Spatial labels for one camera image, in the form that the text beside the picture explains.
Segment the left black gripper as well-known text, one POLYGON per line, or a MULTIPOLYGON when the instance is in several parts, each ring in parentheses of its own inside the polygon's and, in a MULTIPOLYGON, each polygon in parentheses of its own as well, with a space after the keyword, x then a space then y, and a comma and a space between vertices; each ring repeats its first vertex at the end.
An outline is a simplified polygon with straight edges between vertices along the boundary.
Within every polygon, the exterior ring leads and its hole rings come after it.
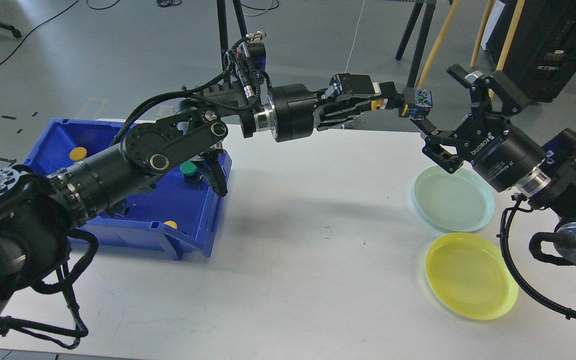
POLYGON ((258 111, 258 132, 271 130, 276 142, 293 141, 343 125, 367 112, 401 110, 406 102, 395 84, 373 82, 368 75, 338 73, 329 87, 310 91, 303 84, 274 86, 267 90, 268 103, 258 111), (323 100, 332 100, 325 104, 323 100))

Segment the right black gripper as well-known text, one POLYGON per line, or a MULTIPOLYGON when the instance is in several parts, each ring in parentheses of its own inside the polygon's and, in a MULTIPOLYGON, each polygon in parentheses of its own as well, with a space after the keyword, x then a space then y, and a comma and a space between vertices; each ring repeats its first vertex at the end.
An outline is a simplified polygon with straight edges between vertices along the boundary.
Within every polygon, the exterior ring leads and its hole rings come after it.
POLYGON ((446 73, 469 90, 470 112, 455 131, 438 130, 425 112, 412 114, 410 121, 423 133, 423 154, 450 174, 463 161, 471 162, 497 192, 514 187, 546 158, 546 151, 510 122, 531 100, 501 70, 468 73, 456 63, 446 73), (458 154, 444 145, 457 148, 458 154))

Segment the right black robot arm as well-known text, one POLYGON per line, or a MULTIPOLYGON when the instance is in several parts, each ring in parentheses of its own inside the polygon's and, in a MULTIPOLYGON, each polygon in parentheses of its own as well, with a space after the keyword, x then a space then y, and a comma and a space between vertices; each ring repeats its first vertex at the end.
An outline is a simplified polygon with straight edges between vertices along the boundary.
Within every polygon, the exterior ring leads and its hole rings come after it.
POLYGON ((527 212, 550 209, 558 223, 553 231, 535 233, 529 251, 540 262, 576 268, 576 132, 564 129, 538 145, 511 122, 531 101, 503 71, 467 73, 453 64, 447 73, 470 94, 470 112, 457 129, 439 130, 428 120, 432 98, 425 89, 403 91, 402 115, 421 130, 423 153, 444 171, 455 173, 468 162, 497 192, 517 189, 514 206, 503 210, 500 221, 503 261, 528 296, 567 319, 576 319, 576 310, 547 298, 523 278, 509 246, 510 228, 521 203, 528 203, 527 212))

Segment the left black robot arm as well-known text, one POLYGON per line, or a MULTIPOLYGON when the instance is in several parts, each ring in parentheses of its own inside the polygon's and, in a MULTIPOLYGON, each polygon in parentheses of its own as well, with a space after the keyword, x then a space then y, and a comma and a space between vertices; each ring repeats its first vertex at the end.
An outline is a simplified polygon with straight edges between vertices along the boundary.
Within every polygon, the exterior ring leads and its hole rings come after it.
POLYGON ((244 35, 222 51, 223 71, 192 89, 153 96, 130 114, 110 145, 46 176, 25 165, 0 168, 0 333, 10 330, 76 348, 89 333, 73 284, 98 250, 98 239, 82 227, 110 212, 126 197, 151 191, 166 173, 191 161, 220 197, 226 176, 218 144, 227 136, 222 118, 238 116, 243 135, 270 130, 275 141, 308 137, 380 109, 411 109, 411 90, 393 82, 340 73, 326 89, 302 84, 268 86, 262 31, 244 35), (62 293, 74 329, 2 316, 14 292, 32 288, 62 293))

